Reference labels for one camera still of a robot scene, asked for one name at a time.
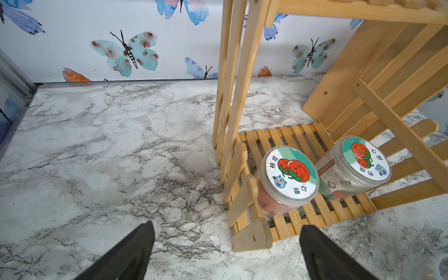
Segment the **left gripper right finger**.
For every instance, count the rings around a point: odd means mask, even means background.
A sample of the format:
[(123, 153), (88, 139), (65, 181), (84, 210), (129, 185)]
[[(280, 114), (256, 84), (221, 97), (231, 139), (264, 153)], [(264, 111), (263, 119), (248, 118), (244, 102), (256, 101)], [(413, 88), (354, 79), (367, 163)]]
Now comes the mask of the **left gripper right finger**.
[(299, 242), (312, 280), (376, 279), (315, 225), (302, 226)]

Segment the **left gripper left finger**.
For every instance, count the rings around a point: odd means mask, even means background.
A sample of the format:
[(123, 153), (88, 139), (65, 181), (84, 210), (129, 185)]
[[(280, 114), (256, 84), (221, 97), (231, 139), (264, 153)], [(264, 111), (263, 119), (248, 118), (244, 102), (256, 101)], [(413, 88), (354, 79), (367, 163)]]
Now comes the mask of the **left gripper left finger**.
[(77, 280), (143, 280), (155, 242), (152, 221), (140, 224)]

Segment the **strawberry lid jar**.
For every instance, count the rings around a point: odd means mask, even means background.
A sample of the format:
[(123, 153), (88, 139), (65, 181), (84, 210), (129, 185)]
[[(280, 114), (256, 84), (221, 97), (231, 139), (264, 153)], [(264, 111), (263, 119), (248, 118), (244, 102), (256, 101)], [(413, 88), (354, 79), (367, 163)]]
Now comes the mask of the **strawberry lid jar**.
[(328, 199), (346, 198), (387, 183), (392, 168), (386, 155), (369, 141), (345, 136), (315, 163), (319, 192)]
[(254, 175), (263, 214), (280, 217), (311, 202), (320, 179), (312, 161), (301, 151), (280, 146), (270, 149)]

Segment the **two-tier bamboo shelf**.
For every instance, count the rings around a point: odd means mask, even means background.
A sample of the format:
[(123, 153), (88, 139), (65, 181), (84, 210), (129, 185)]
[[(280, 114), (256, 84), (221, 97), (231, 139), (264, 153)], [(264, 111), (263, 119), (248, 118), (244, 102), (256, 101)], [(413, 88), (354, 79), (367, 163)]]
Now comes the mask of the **two-tier bamboo shelf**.
[[(303, 107), (314, 124), (241, 134), (264, 26), (282, 12), (362, 22)], [(324, 228), (446, 194), (448, 144), (424, 142), (438, 123), (421, 120), (409, 126), (404, 118), (447, 84), (446, 1), (225, 1), (213, 147), (233, 251), (269, 249), (299, 235), (304, 225)], [(262, 213), (254, 175), (270, 149), (295, 148), (315, 166), (346, 136), (363, 138), (386, 155), (392, 168), (387, 183), (343, 201), (318, 189), (311, 202), (283, 216)]]

